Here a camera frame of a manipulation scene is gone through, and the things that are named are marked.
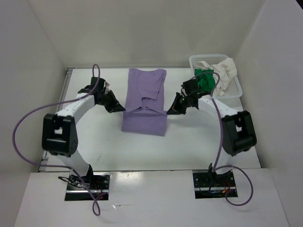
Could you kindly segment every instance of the white table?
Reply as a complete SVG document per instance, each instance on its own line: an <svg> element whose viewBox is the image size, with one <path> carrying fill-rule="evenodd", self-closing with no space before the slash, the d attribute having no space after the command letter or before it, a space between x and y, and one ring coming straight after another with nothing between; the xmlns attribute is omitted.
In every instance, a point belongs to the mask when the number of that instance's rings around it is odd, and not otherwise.
<svg viewBox="0 0 303 227"><path fill-rule="evenodd" d="M184 68L165 70L164 110L168 110L176 92L180 92L181 84L191 78L191 73L190 69ZM74 69L63 91L66 93L63 99L73 99L90 83L91 76L91 69ZM101 69L101 77L110 84L117 100L124 106L128 69ZM243 110L239 98L223 102ZM95 171L207 169L218 150L219 121L195 108L188 108L186 115L169 115L165 137L122 132L121 124L122 113L109 114L103 106L95 106L78 122L78 149ZM47 156L48 164L62 165L55 156ZM255 148L238 154L236 164L242 168L260 168ZM46 168L46 171L66 170Z"/></svg>
<svg viewBox="0 0 303 227"><path fill-rule="evenodd" d="M112 172L109 200L100 201L101 216L92 201L64 201L68 173L31 174L15 227L287 227L288 223L268 169L246 169L254 196L243 207L224 198L195 199L192 171ZM244 202L250 185L234 171L238 198Z"/></svg>

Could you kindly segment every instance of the lavender t-shirt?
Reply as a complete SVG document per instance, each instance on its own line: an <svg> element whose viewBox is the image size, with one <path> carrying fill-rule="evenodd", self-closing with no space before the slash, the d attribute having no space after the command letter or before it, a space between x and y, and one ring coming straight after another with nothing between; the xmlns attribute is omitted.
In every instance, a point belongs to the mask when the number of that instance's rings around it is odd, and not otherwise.
<svg viewBox="0 0 303 227"><path fill-rule="evenodd" d="M164 136L167 115L164 111L166 70L141 71L131 68L123 112L122 131Z"/></svg>

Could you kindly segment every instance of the folded clothing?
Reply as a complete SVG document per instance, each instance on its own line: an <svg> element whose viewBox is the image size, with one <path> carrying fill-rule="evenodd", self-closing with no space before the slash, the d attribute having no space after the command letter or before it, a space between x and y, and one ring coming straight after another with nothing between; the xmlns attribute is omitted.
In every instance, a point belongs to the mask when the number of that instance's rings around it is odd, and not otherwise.
<svg viewBox="0 0 303 227"><path fill-rule="evenodd" d="M215 96L224 95L224 90L228 87L229 82L238 74L235 62L232 58L227 58L217 65L209 65L205 61L200 61L195 64L196 69L202 70L214 70L214 72L220 75L220 81L217 87L214 89ZM215 82L218 81L218 76L213 74Z"/></svg>
<svg viewBox="0 0 303 227"><path fill-rule="evenodd" d="M141 71L131 68L123 112L122 131L164 136L167 115L164 106L166 70Z"/></svg>

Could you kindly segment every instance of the white panel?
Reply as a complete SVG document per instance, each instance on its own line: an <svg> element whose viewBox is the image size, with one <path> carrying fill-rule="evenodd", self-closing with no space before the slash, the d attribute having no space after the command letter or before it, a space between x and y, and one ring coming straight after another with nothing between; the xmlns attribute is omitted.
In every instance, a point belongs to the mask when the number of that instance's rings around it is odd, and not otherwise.
<svg viewBox="0 0 303 227"><path fill-rule="evenodd" d="M181 84L191 78L191 71L165 70L164 110L168 110L176 92L180 92ZM109 88L123 106L128 71L101 69L101 77L110 84ZM91 69L73 70L65 100L73 99L81 88L90 83L91 77ZM232 108L242 110L239 98L223 101ZM218 119L195 108L188 108L186 115L168 116L165 137L122 132L121 124L122 113L109 114L99 105L89 110L78 122L78 149L95 171L207 169L218 151ZM254 148L238 154L235 159L240 167L260 168ZM58 162L57 157L50 156L49 164L60 164Z"/></svg>
<svg viewBox="0 0 303 227"><path fill-rule="evenodd" d="M238 51L263 0L29 0L65 66L188 66Z"/></svg>
<svg viewBox="0 0 303 227"><path fill-rule="evenodd" d="M287 221L268 169L246 170L254 196L244 207L230 206L224 198L195 199L192 171L115 172L109 200L99 202L100 217L92 201L64 201L66 183L60 173L31 174L15 227L287 227ZM250 185L235 171L239 198L244 202Z"/></svg>
<svg viewBox="0 0 303 227"><path fill-rule="evenodd" d="M302 226L303 10L267 0L236 58L242 102L254 120L258 155L274 167L290 226Z"/></svg>
<svg viewBox="0 0 303 227"><path fill-rule="evenodd" d="M0 226L14 226L32 166L15 153L11 134L31 109L57 101L64 68L26 0L0 0ZM22 153L40 161L46 111L21 125Z"/></svg>

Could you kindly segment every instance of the white cloth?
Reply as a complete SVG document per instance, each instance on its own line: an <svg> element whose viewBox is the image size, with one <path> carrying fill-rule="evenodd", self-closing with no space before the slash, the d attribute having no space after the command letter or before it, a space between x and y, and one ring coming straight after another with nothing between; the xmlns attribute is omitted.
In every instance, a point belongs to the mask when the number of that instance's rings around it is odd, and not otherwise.
<svg viewBox="0 0 303 227"><path fill-rule="evenodd" d="M217 65L209 65L205 61L200 61L195 64L195 68L202 70L214 70L214 72L220 75L220 81L214 90L214 96L224 95L223 91L228 87L229 82L238 74L235 62L232 58L227 58ZM213 74L213 78L217 83L218 76Z"/></svg>

